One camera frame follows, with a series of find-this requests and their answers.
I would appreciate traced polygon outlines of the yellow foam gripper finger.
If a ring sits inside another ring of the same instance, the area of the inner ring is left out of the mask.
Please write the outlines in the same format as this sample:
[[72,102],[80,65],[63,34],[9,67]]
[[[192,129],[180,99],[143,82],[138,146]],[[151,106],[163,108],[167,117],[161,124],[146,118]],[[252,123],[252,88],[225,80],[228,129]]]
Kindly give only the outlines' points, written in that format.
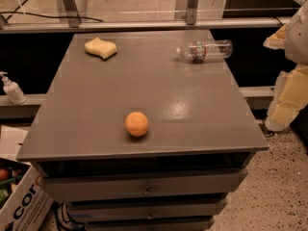
[[288,27],[287,24],[280,27],[274,34],[266,38],[263,45],[273,50],[284,49],[287,27]]
[[278,132],[287,128],[308,105],[308,65],[298,64],[290,73],[281,71],[276,79],[273,100],[265,125]]

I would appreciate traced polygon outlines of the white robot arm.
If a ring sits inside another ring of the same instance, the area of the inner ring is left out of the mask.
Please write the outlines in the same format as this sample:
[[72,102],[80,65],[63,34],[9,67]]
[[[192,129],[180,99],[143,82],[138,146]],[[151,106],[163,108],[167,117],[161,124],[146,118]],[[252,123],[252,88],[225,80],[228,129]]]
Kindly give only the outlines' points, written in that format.
[[268,130],[287,128],[308,105],[308,1],[291,18],[264,41],[269,49],[283,49],[285,57],[296,63],[290,73],[281,71],[276,79],[273,100],[265,121]]

